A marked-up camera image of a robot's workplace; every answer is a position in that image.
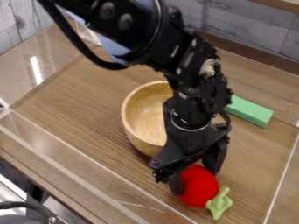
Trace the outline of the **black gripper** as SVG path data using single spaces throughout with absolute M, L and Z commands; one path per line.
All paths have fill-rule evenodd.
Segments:
M 202 161 L 216 175 L 230 145 L 231 119 L 223 109 L 206 111 L 198 102 L 163 103 L 166 144 L 150 161 L 156 182 L 168 184 L 174 196 L 183 195 L 182 172 Z

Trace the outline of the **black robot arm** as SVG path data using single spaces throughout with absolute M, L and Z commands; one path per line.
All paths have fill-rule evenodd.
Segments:
M 99 67 L 146 65 L 164 74 L 172 96 L 163 103 L 166 144 L 150 166 L 158 182 L 180 196 L 183 171 L 202 161 L 218 173 L 231 131 L 224 108 L 232 89 L 211 43 L 164 0 L 37 0 L 80 53 Z

